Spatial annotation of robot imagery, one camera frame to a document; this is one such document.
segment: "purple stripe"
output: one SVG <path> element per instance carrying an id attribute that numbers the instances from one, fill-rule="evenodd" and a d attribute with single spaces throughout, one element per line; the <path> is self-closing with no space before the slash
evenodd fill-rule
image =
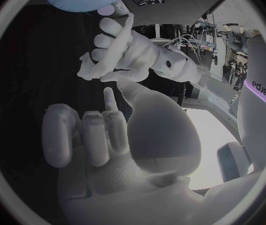
<path id="1" fill-rule="evenodd" d="M 257 92 L 257 90 L 253 89 L 247 80 L 245 80 L 243 84 L 266 103 L 266 98 Z"/>

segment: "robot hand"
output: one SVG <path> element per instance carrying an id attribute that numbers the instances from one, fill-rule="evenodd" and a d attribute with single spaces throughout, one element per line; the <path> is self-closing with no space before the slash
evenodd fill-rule
<path id="1" fill-rule="evenodd" d="M 60 168 L 64 214 L 72 225 L 192 224 L 202 201 L 185 177 L 200 162 L 192 122 L 159 92 L 123 78 L 117 86 L 133 108 L 127 127 L 110 88 L 101 114 L 88 111 L 80 121 L 75 110 L 57 104 L 44 116 L 44 155 Z"/>
<path id="2" fill-rule="evenodd" d="M 111 18 L 102 19 L 100 28 L 115 38 L 104 34 L 94 38 L 94 45 L 98 48 L 92 51 L 91 56 L 99 62 L 94 64 L 89 53 L 84 54 L 80 58 L 82 65 L 78 76 L 86 80 L 100 78 L 102 82 L 117 81 L 120 77 L 133 82 L 146 79 L 160 49 L 145 36 L 131 30 L 132 25 L 133 15 L 128 17 L 124 28 Z"/>

